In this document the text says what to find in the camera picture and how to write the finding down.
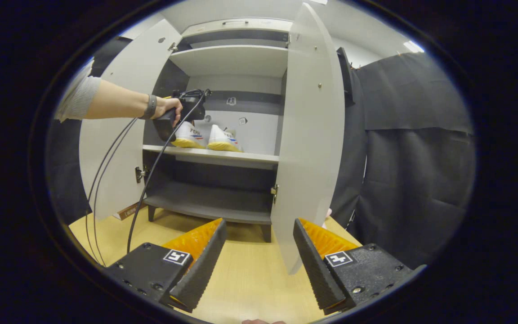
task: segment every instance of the gray shelf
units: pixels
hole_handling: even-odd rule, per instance
[[[159,153],[163,146],[160,145],[143,145],[144,150]],[[223,160],[237,160],[239,162],[259,162],[265,164],[278,164],[279,156],[269,154],[230,152],[224,150],[210,150],[210,149],[193,149],[193,148],[173,148],[167,146],[165,154],[177,156],[193,156],[201,160],[208,159],[223,159]]]
[[[197,186],[169,180],[144,203],[187,215],[248,224],[271,224],[270,193]]]

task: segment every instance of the sticker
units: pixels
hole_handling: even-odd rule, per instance
[[[325,256],[325,259],[329,261],[329,264],[331,264],[332,267],[337,267],[347,264],[349,262],[353,262],[353,259],[351,259],[351,257],[348,256],[345,252],[327,254],[327,256]]]
[[[177,263],[178,265],[183,265],[187,258],[190,256],[187,252],[181,252],[177,250],[171,250],[167,253],[167,255],[163,258],[163,260]]]

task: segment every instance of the cardboard box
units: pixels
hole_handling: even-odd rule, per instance
[[[143,203],[141,203],[141,208],[139,208],[139,209],[145,208],[145,206],[146,206],[146,204],[143,202]],[[113,214],[113,217],[117,218],[118,220],[124,220],[127,217],[135,214],[136,207],[137,207],[137,203],[134,203],[133,205],[123,209],[119,213]]]

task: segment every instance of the hand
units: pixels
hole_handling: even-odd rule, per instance
[[[173,122],[173,127],[177,125],[179,119],[181,119],[181,110],[183,110],[183,106],[181,105],[181,101],[177,98],[159,98],[157,97],[157,107],[155,108],[155,114],[152,119],[159,118],[163,116],[163,114],[169,109],[175,108],[175,121]]]
[[[241,322],[241,324],[269,324],[269,323],[265,322],[265,320],[260,320],[260,319],[254,319],[254,320],[246,319],[243,322]],[[273,322],[272,324],[286,324],[286,323],[283,322],[282,320],[278,320],[277,322]]]

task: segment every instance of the white wall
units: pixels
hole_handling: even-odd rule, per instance
[[[127,29],[127,31],[124,31],[120,36],[127,37],[129,39],[135,39],[136,37],[141,35],[141,33],[148,30],[156,23],[164,19],[165,17],[161,13],[152,14],[151,16],[135,24],[133,27],[130,27],[130,29]]]
[[[379,56],[376,53],[373,53],[367,49],[364,49],[360,46],[357,46],[353,43],[349,43],[349,41],[339,39],[336,37],[331,37],[333,39],[333,44],[335,44],[335,49],[339,47],[343,47],[345,49],[345,53],[347,54],[347,59],[350,63],[353,63],[354,68],[358,68],[359,66],[364,66],[374,61],[378,61],[383,57]]]

